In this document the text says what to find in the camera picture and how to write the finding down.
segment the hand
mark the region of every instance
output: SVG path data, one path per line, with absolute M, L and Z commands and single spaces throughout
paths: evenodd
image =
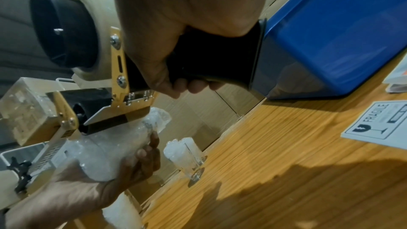
M 91 180 L 73 161 L 58 169 L 51 180 L 6 213 L 6 228 L 56 228 L 66 221 L 111 205 L 130 186 L 153 175 L 160 168 L 157 133 L 148 146 L 124 158 L 116 179 Z
M 125 50 L 154 90 L 178 98 L 222 84 L 178 79 L 173 85 L 165 63 L 187 26 L 226 37 L 245 35 L 257 22 L 265 0 L 116 0 Z

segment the blue bin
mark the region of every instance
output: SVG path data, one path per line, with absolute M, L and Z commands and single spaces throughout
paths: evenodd
M 267 22 L 254 78 L 270 99 L 351 93 L 407 45 L 407 0 L 289 0 Z

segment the grey wall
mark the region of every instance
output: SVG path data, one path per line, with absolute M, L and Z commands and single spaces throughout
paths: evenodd
M 1 0 L 0 97 L 20 77 L 55 80 L 71 75 L 70 70 L 50 62 L 42 51 L 31 23 L 28 0 Z M 0 128 L 0 145 L 8 142 L 10 139 Z

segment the wooden table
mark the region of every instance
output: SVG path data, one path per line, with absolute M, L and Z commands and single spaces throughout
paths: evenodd
M 340 137 L 400 56 L 350 96 L 264 103 L 214 143 L 202 179 L 153 196 L 147 228 L 407 228 L 407 151 Z

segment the bracelet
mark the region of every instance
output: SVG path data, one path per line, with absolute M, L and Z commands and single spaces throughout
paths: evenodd
M 0 229 L 6 229 L 6 213 L 10 209 L 5 208 L 0 211 Z

